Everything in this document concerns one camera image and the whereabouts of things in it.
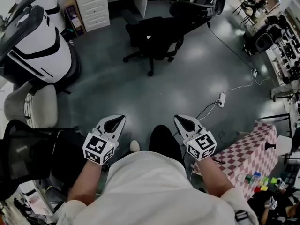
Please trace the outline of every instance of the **fiducial marker cube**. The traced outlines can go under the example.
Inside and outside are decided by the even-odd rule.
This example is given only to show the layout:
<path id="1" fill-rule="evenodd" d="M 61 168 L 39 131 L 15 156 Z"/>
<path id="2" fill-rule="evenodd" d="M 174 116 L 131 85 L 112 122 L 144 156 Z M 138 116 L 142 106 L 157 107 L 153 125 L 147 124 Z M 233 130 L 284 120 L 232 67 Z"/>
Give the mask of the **fiducial marker cube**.
<path id="1" fill-rule="evenodd" d="M 89 133 L 83 144 L 83 155 L 86 159 L 103 165 L 115 152 L 115 144 L 102 137 Z"/>
<path id="2" fill-rule="evenodd" d="M 198 161 L 211 156 L 217 147 L 217 142 L 210 131 L 187 142 L 187 152 Z"/>

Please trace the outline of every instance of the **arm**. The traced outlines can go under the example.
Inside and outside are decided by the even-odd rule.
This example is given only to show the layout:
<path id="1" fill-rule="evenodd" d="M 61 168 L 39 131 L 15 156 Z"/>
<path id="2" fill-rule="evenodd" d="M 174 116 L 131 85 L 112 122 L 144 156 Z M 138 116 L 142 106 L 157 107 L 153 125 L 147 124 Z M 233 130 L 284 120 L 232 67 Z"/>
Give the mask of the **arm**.
<path id="1" fill-rule="evenodd" d="M 71 188 L 67 201 L 78 200 L 86 205 L 91 204 L 95 200 L 101 168 L 88 160 Z"/>
<path id="2" fill-rule="evenodd" d="M 261 219 L 262 225 L 265 225 L 267 223 L 269 210 L 270 210 L 269 208 L 265 208 L 265 210 L 263 211 L 262 219 Z"/>
<path id="3" fill-rule="evenodd" d="M 211 157 L 197 161 L 197 165 L 209 194 L 221 197 L 225 192 L 234 187 Z"/>

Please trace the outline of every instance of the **cardboard box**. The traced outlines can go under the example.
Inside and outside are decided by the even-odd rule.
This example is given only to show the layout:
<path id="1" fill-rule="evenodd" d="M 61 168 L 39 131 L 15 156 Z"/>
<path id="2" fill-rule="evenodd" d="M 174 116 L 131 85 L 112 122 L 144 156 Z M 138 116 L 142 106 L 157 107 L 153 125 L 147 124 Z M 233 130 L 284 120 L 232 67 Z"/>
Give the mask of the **cardboard box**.
<path id="1" fill-rule="evenodd" d="M 76 36 L 86 33 L 80 12 L 77 7 L 76 0 L 65 0 L 64 10 L 67 14 L 69 21 L 72 24 Z"/>

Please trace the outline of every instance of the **black pants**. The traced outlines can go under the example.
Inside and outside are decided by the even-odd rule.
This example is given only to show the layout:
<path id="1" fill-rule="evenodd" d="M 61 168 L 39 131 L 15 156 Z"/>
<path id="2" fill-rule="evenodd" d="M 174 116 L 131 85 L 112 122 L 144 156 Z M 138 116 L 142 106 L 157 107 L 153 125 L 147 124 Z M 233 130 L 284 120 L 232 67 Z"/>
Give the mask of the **black pants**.
<path id="1" fill-rule="evenodd" d="M 173 137 L 171 131 L 164 125 L 154 128 L 150 137 L 149 151 L 173 158 L 184 166 L 180 145 Z"/>

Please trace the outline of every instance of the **knee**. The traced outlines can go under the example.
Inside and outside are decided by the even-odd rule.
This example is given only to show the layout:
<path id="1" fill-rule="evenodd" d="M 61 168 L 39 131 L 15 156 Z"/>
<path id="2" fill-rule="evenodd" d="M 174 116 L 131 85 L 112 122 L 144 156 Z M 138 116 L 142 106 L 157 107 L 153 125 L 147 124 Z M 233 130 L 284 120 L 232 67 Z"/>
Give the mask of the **knee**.
<path id="1" fill-rule="evenodd" d="M 165 125 L 158 125 L 154 128 L 153 132 L 169 132 L 170 129 L 166 127 Z"/>

